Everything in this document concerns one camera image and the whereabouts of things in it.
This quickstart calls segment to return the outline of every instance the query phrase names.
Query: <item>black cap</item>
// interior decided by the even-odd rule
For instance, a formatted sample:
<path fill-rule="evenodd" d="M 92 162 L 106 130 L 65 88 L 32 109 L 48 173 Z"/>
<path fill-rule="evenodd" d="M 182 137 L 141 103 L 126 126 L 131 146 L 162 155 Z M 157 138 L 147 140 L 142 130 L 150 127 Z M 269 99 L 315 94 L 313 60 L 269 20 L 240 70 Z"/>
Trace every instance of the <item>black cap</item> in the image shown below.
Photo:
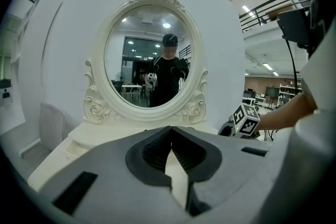
<path fill-rule="evenodd" d="M 178 38 L 174 34 L 166 34 L 162 39 L 163 46 L 165 47 L 176 47 L 178 41 Z"/>

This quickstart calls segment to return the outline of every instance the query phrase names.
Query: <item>table surface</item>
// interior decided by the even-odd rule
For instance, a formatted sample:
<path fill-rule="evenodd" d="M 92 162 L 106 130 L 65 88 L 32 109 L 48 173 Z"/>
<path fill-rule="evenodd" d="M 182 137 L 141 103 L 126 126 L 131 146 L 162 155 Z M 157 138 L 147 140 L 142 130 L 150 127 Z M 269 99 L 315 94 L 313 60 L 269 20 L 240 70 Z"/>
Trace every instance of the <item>table surface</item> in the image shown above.
<path fill-rule="evenodd" d="M 251 98 L 251 97 L 243 97 L 244 100 L 253 100 L 255 101 L 255 98 Z"/>
<path fill-rule="evenodd" d="M 142 88 L 140 85 L 122 85 L 122 88 Z"/>

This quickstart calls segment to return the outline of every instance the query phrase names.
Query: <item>monitor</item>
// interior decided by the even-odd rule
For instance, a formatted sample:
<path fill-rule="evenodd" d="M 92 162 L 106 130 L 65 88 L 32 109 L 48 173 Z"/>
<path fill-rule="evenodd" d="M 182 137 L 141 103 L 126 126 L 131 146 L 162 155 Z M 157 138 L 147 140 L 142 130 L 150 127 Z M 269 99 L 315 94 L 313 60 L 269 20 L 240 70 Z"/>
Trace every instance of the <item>monitor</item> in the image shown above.
<path fill-rule="evenodd" d="M 247 93 L 247 92 L 244 92 L 243 93 L 243 97 L 246 97 L 246 98 L 250 98 L 251 97 L 251 93 Z"/>
<path fill-rule="evenodd" d="M 265 95 L 268 95 L 272 98 L 278 98 L 280 92 L 280 88 L 274 88 L 274 87 L 266 87 L 266 93 Z"/>

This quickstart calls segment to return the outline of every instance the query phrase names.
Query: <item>black cable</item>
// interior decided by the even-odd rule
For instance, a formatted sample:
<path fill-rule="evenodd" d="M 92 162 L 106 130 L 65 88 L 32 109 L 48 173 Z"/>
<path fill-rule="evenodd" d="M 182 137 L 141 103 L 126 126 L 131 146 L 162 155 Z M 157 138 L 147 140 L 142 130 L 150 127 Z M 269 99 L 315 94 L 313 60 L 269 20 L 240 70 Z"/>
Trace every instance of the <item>black cable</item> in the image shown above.
<path fill-rule="evenodd" d="M 269 134 L 269 131 L 268 131 L 268 135 L 269 135 L 269 137 L 272 139 L 272 141 L 274 140 L 274 139 L 273 139 L 273 132 L 274 132 L 274 130 L 272 131 L 271 134 Z"/>
<path fill-rule="evenodd" d="M 293 59 L 293 54 L 292 54 L 292 51 L 290 49 L 288 40 L 285 39 L 285 41 L 286 41 L 287 47 L 288 47 L 289 52 L 290 52 L 290 57 L 292 58 L 293 71 L 294 71 L 295 95 L 298 95 L 298 79 L 296 77 L 296 69 L 295 69 L 295 63 L 294 63 L 294 59 Z"/>

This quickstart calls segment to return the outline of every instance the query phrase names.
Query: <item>shelf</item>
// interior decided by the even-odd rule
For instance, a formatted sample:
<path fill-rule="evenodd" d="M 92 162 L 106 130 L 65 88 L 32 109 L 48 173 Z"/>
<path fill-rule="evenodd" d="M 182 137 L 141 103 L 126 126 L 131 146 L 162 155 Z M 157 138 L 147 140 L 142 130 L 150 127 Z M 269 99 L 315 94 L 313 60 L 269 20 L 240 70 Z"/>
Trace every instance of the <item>shelf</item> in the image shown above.
<path fill-rule="evenodd" d="M 289 92 L 280 92 L 280 93 L 283 93 L 283 94 L 289 94 L 289 95 L 294 95 L 294 96 L 295 96 L 294 93 L 289 93 Z"/>
<path fill-rule="evenodd" d="M 280 88 L 295 89 L 294 87 L 290 87 L 290 86 L 280 86 Z"/>

